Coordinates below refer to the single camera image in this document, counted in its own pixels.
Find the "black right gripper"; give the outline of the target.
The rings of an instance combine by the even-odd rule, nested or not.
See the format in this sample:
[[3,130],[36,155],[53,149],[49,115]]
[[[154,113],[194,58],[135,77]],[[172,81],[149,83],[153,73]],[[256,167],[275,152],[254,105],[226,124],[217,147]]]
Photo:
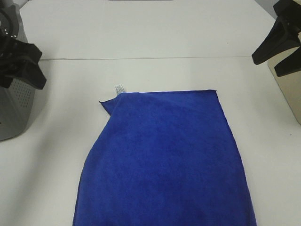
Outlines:
[[[279,0],[273,9],[276,21],[261,45],[252,54],[255,65],[276,56],[274,66],[277,77],[283,77],[301,70],[301,5],[294,0]],[[278,56],[296,48],[291,54]]]

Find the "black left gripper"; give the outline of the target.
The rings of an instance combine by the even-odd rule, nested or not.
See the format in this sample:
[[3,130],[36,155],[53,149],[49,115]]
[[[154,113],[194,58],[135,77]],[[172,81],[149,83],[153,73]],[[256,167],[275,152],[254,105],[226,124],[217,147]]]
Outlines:
[[42,52],[32,43],[25,43],[0,29],[0,86],[8,89],[13,79],[42,90],[47,82],[38,65]]

